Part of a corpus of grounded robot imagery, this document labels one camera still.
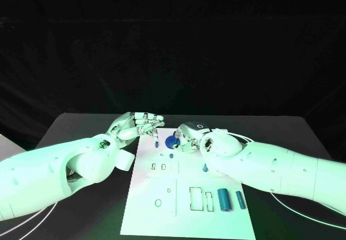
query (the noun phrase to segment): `white robotic arm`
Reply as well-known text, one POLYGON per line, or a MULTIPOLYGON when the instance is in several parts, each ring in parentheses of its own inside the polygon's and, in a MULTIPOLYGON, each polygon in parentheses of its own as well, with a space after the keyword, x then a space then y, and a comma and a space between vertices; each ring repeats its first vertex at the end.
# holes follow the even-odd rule
MULTIPOLYGON (((175 138, 187 146, 191 142, 197 143, 209 171, 229 176, 258 190, 310 199, 346 213, 344 163, 305 156, 249 138, 245 138, 248 143, 243 144, 232 133, 219 129, 211 131, 203 123, 198 125, 207 131, 200 137, 198 128, 191 125, 180 125, 177 132, 184 131, 175 138)), ((184 146, 175 144, 173 148, 181 150, 184 146)))
POLYGON ((149 113, 122 114, 105 134, 23 152, 0 162, 0 221, 30 214, 99 183, 135 156, 121 148, 164 125, 149 113), (73 174, 66 176, 66 167, 73 174))

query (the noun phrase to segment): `robotic hand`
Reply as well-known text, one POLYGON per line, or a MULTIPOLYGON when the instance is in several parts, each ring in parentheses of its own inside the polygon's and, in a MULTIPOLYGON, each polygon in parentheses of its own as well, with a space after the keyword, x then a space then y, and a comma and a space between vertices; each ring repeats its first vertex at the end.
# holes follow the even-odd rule
POLYGON ((148 134, 158 144, 157 127, 164 118, 126 112, 105 134, 20 153, 0 162, 0 221, 30 214, 99 183, 113 167, 128 171, 135 156, 124 151, 137 136, 148 134))
POLYGON ((203 171, 229 176, 265 192, 310 199, 346 214, 344 163, 305 156, 219 129, 211 131, 200 122, 183 123, 165 145, 186 153, 198 150, 206 163, 203 171))

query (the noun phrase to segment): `mechanical hand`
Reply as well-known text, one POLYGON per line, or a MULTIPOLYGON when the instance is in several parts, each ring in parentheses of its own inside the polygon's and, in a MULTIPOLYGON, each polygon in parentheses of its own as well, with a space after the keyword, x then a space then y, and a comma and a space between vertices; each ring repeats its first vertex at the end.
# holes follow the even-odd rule
POLYGON ((216 175, 229 176, 265 192, 310 199, 346 213, 344 163, 305 156, 219 129, 200 134, 197 124, 206 126, 200 122, 180 125, 174 133, 175 144, 167 147, 193 153, 196 150, 184 151, 193 143, 206 167, 216 175))
POLYGON ((149 113, 122 114, 105 134, 64 142, 0 162, 0 221, 30 214, 99 183, 113 167, 128 171, 135 156, 121 148, 162 126, 149 113), (66 167, 73 174, 66 177, 66 167))

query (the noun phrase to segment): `black table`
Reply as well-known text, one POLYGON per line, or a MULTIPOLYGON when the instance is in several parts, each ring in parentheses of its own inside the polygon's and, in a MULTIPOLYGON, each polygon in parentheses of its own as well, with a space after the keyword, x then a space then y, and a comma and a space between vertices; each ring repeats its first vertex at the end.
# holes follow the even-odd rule
MULTIPOLYGON (((62 114, 49 128, 37 148, 103 133, 118 116, 119 114, 62 114)), ((227 129, 229 132, 240 134, 258 142, 273 144, 312 157, 330 159, 330 155, 301 117, 164 115, 165 128, 177 128, 187 121, 204 122, 210 128, 227 129)), ((138 139, 124 149, 135 154, 137 146, 138 139)), ((128 172, 113 169, 111 176, 100 183, 82 188, 75 195, 57 203, 44 222, 24 239, 162 239, 162 237, 154 236, 119 235, 131 176, 132 167, 128 172)), ((297 215, 276 202, 269 193, 246 185, 242 185, 242 188, 258 240, 346 238, 346 230, 321 225, 297 215)), ((346 217, 312 201, 285 195, 276 195, 276 197, 302 214, 346 227, 346 217)), ((28 223, 0 237, 0 240, 18 239, 40 222, 50 208, 47 207, 28 223)), ((0 222, 0 233, 30 216, 31 214, 0 222)))

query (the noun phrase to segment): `small blue object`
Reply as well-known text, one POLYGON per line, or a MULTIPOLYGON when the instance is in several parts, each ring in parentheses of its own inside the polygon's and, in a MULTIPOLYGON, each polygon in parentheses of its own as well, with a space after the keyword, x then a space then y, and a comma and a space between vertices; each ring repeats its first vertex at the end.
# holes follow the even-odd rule
POLYGON ((180 144, 180 140, 178 140, 178 138, 175 138, 175 132, 173 133, 171 136, 168 136, 168 137, 165 138, 164 143, 165 143, 165 146, 167 146, 168 149, 174 149, 174 148, 173 148, 173 145, 174 145, 174 144, 175 144, 175 145, 180 144))
POLYGON ((224 188, 220 188, 217 190, 217 201, 219 201, 220 211, 229 212, 232 210, 230 202, 229 202, 229 191, 224 188))
POLYGON ((207 165, 206 164, 203 165, 203 172, 204 173, 207 172, 207 165))
POLYGON ((237 197, 239 208, 245 209, 242 193, 240 193, 240 191, 236 191, 235 193, 236 193, 236 197, 237 197))

